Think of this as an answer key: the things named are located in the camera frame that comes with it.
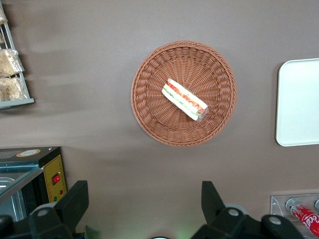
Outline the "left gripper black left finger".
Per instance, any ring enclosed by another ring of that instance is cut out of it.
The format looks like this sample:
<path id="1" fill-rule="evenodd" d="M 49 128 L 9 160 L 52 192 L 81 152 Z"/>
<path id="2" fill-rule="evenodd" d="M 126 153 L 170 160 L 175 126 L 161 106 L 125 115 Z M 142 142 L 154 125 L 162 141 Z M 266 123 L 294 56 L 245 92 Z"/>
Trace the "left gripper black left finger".
<path id="1" fill-rule="evenodd" d="M 77 181 L 53 207 L 42 205 L 28 217 L 33 239 L 72 239 L 89 206 L 88 182 Z"/>

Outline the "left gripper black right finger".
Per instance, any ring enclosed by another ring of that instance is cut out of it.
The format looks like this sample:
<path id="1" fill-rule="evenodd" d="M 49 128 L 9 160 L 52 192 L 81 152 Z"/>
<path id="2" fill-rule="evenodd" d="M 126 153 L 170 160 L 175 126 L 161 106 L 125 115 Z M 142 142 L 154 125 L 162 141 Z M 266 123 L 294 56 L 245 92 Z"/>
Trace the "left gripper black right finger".
<path id="1" fill-rule="evenodd" d="M 263 239 L 261 223 L 241 209 L 227 207 L 211 181 L 201 186 L 201 208 L 206 220 L 193 239 Z"/>

